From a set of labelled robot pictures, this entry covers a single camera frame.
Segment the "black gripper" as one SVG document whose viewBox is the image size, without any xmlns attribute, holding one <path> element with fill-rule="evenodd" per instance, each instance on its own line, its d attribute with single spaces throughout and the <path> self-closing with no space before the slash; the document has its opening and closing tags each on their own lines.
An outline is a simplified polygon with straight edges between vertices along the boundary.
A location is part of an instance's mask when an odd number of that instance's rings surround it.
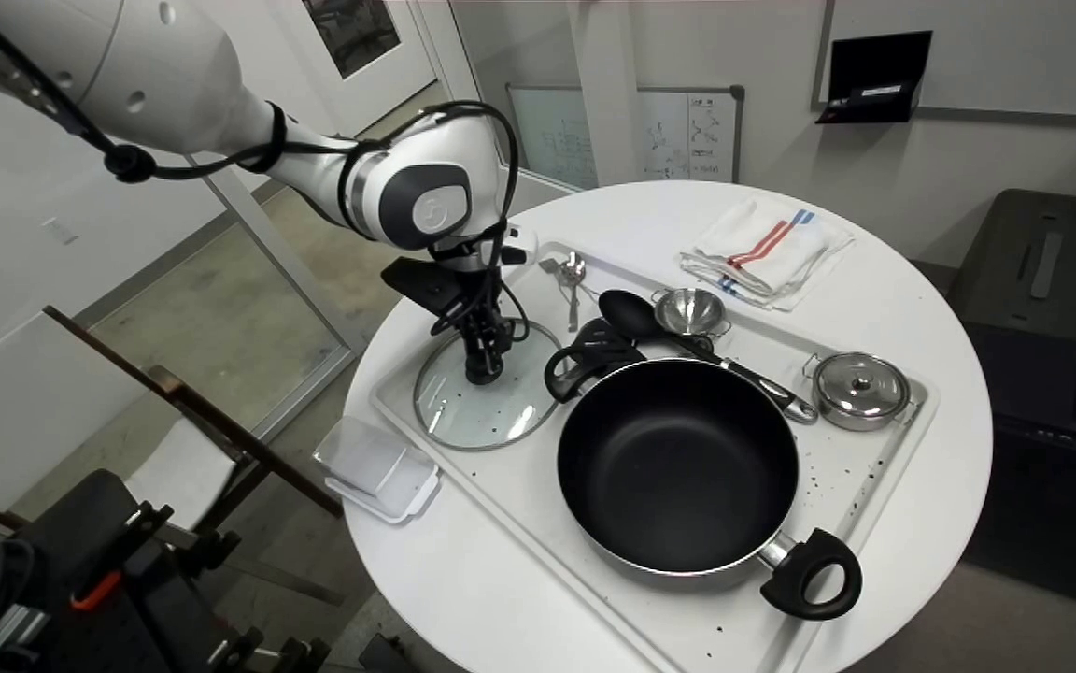
<svg viewBox="0 0 1076 673">
<path fill-rule="evenodd" d="M 381 279 L 429 311 L 442 328 L 462 333 L 472 385 L 501 377 L 511 337 L 523 337 L 523 320 L 501 314 L 503 279 L 496 270 L 456 272 L 436 260 L 398 257 L 381 270 Z"/>
</svg>

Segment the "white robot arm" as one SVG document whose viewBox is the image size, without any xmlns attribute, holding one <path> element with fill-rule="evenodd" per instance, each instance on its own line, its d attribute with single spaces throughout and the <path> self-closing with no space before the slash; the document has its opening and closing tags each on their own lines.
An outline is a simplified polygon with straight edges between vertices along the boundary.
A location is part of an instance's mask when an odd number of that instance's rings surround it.
<svg viewBox="0 0 1076 673">
<path fill-rule="evenodd" d="M 322 134 L 244 80 L 193 0 L 0 0 L 0 94 L 92 147 L 120 184 L 247 169 L 398 247 L 389 284 L 462 340 L 476 385 L 523 340 L 501 311 L 516 134 L 486 102 L 429 104 L 381 138 Z"/>
</svg>

